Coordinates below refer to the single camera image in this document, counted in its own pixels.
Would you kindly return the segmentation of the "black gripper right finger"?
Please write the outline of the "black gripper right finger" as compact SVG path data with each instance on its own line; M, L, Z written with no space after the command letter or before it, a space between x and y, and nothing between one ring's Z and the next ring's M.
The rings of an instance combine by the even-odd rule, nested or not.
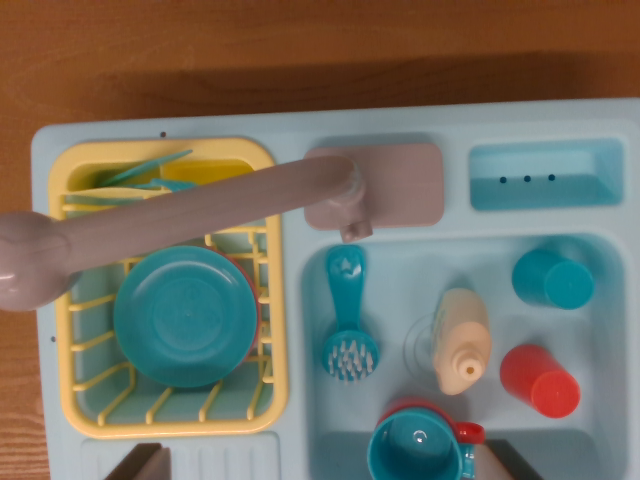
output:
M476 480L534 479L535 469L504 439L475 446Z

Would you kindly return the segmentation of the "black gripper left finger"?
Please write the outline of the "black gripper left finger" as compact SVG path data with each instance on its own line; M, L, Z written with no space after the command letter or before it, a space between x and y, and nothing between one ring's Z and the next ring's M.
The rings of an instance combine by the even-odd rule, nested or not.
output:
M137 444L106 480L170 480L171 450L160 443Z

